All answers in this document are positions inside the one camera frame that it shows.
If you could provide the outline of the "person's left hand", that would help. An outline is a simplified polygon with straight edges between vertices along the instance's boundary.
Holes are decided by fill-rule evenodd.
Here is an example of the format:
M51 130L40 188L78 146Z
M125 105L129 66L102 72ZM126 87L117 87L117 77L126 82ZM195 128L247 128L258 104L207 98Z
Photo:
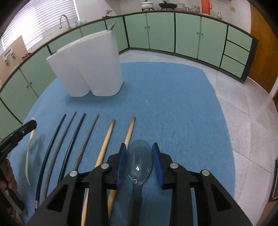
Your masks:
M1 163L1 171L3 172L3 175L6 178L6 181L1 180L1 189L9 187L14 192L17 191L17 182L15 180L15 176L13 174L12 167L10 165L10 161L8 159L4 159L4 161Z

